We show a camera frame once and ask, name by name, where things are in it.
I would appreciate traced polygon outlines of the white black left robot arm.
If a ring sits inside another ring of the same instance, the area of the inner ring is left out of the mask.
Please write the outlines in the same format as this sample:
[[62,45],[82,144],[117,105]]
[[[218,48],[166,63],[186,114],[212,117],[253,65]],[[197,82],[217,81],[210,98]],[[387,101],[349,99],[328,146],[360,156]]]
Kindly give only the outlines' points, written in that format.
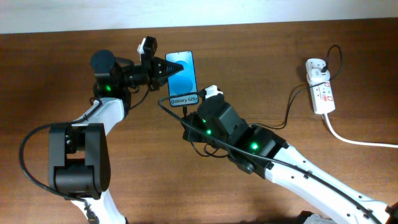
[[156,91],[183,67],[155,56],[157,41],[147,36],[140,62],[99,50],[91,58],[95,74],[91,107],[78,119],[49,131],[49,187],[71,201],[89,223],[127,223],[109,191],[111,166],[107,134],[133,108],[131,89]]

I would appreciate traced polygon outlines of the blue smartphone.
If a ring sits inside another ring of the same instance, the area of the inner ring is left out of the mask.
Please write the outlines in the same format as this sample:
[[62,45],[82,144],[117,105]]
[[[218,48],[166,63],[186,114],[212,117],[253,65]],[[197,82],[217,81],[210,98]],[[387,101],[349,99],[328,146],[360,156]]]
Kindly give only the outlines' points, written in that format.
[[171,52],[165,55],[165,59],[169,62],[178,63],[183,66],[182,71],[172,75],[168,79],[169,95],[176,96],[191,93],[191,95],[169,99],[171,107],[197,104],[198,95],[194,94],[198,89],[193,53],[191,51]]

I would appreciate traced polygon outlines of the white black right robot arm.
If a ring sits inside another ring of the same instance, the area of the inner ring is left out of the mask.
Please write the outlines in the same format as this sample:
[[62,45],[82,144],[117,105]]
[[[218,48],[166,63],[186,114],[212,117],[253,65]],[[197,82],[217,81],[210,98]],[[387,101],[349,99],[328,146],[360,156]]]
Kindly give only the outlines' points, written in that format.
[[182,117],[183,138],[227,152],[238,169],[280,185],[336,223],[397,223],[397,209],[352,189],[306,159],[285,139],[248,125],[222,94]]

